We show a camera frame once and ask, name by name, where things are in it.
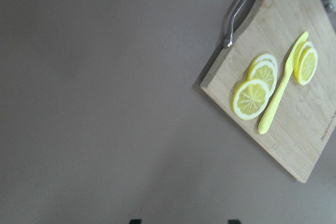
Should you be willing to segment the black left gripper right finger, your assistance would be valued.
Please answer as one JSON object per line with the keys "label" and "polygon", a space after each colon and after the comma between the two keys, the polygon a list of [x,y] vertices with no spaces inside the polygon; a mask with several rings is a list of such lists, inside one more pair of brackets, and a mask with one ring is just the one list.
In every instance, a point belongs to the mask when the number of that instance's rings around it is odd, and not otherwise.
{"label": "black left gripper right finger", "polygon": [[239,220],[238,219],[230,219],[227,222],[228,224],[239,224]]}

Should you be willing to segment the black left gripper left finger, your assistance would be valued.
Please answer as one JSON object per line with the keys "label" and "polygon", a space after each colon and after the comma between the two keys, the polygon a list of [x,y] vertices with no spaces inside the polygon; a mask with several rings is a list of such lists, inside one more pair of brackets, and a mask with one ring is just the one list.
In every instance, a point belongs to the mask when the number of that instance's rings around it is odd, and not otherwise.
{"label": "black left gripper left finger", "polygon": [[142,223],[142,219],[131,219],[130,220],[130,224],[141,224]]}

